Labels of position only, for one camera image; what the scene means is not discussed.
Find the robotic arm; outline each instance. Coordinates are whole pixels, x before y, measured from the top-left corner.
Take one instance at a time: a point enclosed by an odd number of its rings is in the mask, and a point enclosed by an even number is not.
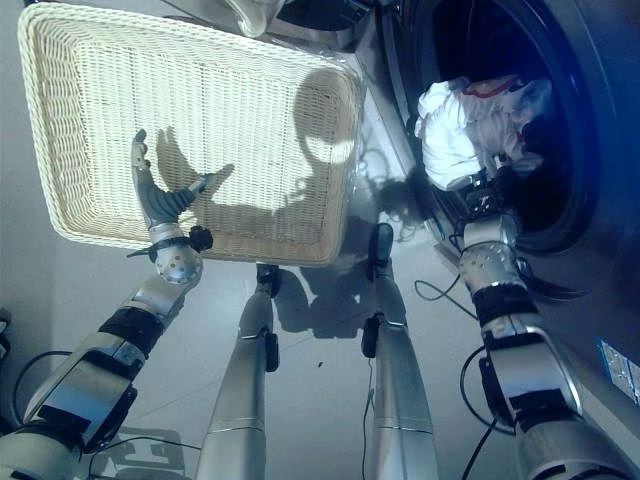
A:
[[[576,383],[538,326],[540,315],[516,267],[513,216],[472,210],[479,215],[464,229],[460,276],[486,347],[480,359],[485,395],[496,418],[515,427],[522,478],[634,478],[612,443],[583,420]]]
[[[68,479],[83,453],[105,446],[124,421],[137,391],[132,386],[153,346],[200,281],[199,252],[211,233],[193,227],[186,237],[178,216],[212,181],[198,179],[178,192],[153,181],[140,130],[131,147],[133,181],[152,246],[156,274],[138,286],[98,330],[58,367],[29,402],[24,425],[0,438],[0,478]]]

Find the washing machine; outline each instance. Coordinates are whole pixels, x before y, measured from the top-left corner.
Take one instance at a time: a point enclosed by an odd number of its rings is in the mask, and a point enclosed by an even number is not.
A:
[[[521,184],[517,250],[544,327],[640,438],[640,3],[404,0],[380,10],[378,31],[416,195],[451,252],[467,192],[426,180],[411,138],[419,95],[461,75],[552,81],[553,120],[528,132],[545,161]]]

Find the silver metal cylinder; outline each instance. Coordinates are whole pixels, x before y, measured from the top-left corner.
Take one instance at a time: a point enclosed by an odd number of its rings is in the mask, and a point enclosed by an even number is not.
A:
[[[70,452],[62,443],[37,433],[11,433],[0,438],[0,479],[28,478],[66,480],[80,452]],[[14,471],[23,476],[12,476]]]
[[[600,475],[589,476],[590,479],[633,478],[623,457],[606,436],[577,418],[547,421],[526,432],[518,427],[516,439],[524,479],[569,480],[598,469]],[[613,476],[613,472],[626,476]]]
[[[437,479],[427,396],[406,326],[380,325],[376,372],[373,478]]]
[[[196,480],[264,480],[265,332],[272,325],[271,297],[258,291],[240,319],[236,346],[200,452]]]

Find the black band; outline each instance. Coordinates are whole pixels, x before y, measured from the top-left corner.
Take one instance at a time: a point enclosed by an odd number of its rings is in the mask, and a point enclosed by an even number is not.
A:
[[[497,285],[478,290],[473,295],[480,326],[491,320],[514,313],[537,313],[529,293],[520,285]]]
[[[160,335],[164,332],[164,325],[155,315],[135,307],[121,308],[107,320],[100,332],[110,333],[133,343],[145,358],[154,347]]]

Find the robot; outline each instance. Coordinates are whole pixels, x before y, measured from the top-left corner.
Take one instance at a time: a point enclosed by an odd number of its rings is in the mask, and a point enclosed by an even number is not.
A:
[[[135,136],[131,168],[152,246],[156,273],[129,295],[97,333],[87,337],[32,397],[24,425],[0,438],[0,478],[73,478],[83,454],[108,445],[136,398],[132,386],[158,338],[178,315],[202,274],[199,252],[208,230],[186,236],[178,215],[212,181],[199,178],[177,192],[154,183],[143,130]],[[582,418],[576,383],[546,332],[520,278],[514,250],[517,221],[496,202],[476,194],[464,227],[459,270],[478,314],[486,357],[480,361],[487,402],[496,422],[513,427],[523,479],[631,480],[611,442]],[[376,360],[374,478],[438,478],[433,429],[406,310],[393,279],[393,230],[377,225],[369,246],[369,280],[380,311],[364,326],[362,352]],[[278,367],[272,298],[276,266],[258,265],[257,287],[239,323],[205,436],[197,480],[264,479],[265,373]]]

